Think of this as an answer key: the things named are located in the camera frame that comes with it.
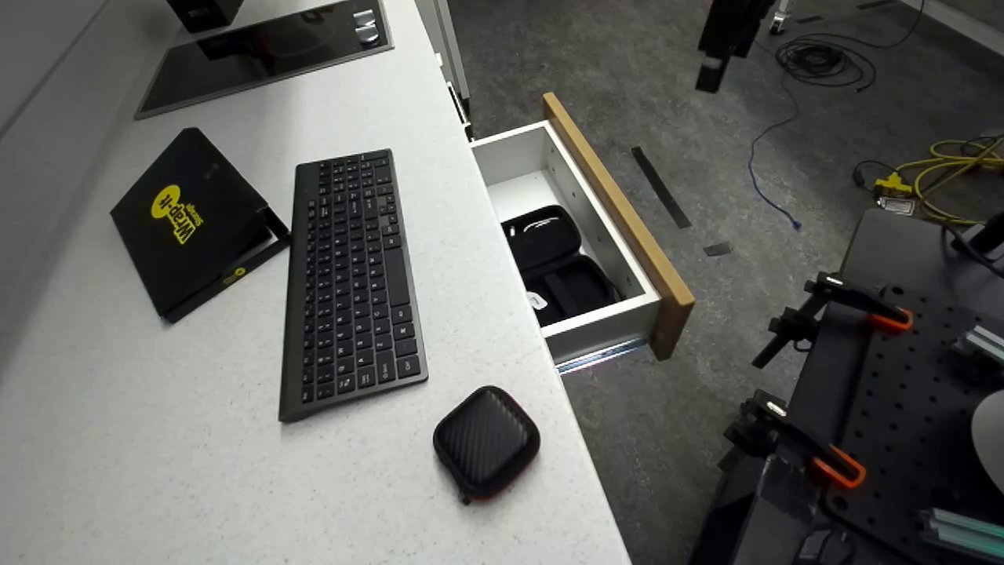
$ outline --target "drawer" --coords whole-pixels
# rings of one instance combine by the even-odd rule
[[[614,306],[542,328],[559,372],[574,374],[635,347],[669,359],[694,311],[690,286],[554,94],[542,94],[542,114],[542,124],[469,149],[499,224],[544,204],[564,209],[584,237],[580,251],[622,295]]]

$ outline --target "white desk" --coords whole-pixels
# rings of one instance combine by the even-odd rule
[[[628,561],[418,11],[385,15],[390,54],[122,121],[0,374],[0,561]],[[288,253],[156,322],[110,209],[186,125],[286,224],[294,164],[396,152],[430,382],[282,427]],[[462,507],[432,427],[482,382],[542,447]]]

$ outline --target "keyboard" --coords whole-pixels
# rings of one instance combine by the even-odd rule
[[[301,164],[280,421],[424,381],[392,152]]]

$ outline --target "orange component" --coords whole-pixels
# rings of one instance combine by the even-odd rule
[[[907,336],[907,333],[914,331],[914,311],[907,311],[907,307],[900,307],[900,311],[907,315],[907,322],[868,315],[868,323],[872,323],[877,333]]]
[[[842,448],[836,448],[836,447],[831,447],[831,453],[840,460],[840,464],[842,464],[849,473],[835,472],[824,460],[812,460],[812,472],[816,472],[824,483],[831,483],[831,487],[836,487],[836,490],[842,490],[842,493],[858,490],[858,487],[866,483],[866,476],[868,476],[866,464],[858,464],[856,460],[849,460],[849,456],[846,456]]]

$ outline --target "gray carpet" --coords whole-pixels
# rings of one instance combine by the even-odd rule
[[[635,353],[564,381],[632,561],[686,561],[736,402],[752,390],[789,396],[804,363],[797,353],[768,372],[750,362],[768,340],[768,316],[804,303],[804,279],[840,266],[868,209],[849,183],[854,164],[900,164],[934,139],[1004,125],[1004,63],[934,21],[895,49],[863,48],[877,65],[874,87],[863,94],[781,79],[771,61],[781,42],[801,33],[900,38],[914,21],[900,6],[762,38],[750,61],[732,65],[721,94],[699,94],[704,6],[450,0],[477,139],[538,121],[538,94],[559,90],[697,291],[672,362],[652,363]],[[757,202],[747,177],[750,143],[789,114],[801,117],[762,139],[757,177],[804,233]],[[690,230],[669,221],[631,160],[632,146],[690,215]],[[732,253],[709,258],[704,248],[721,243]]]

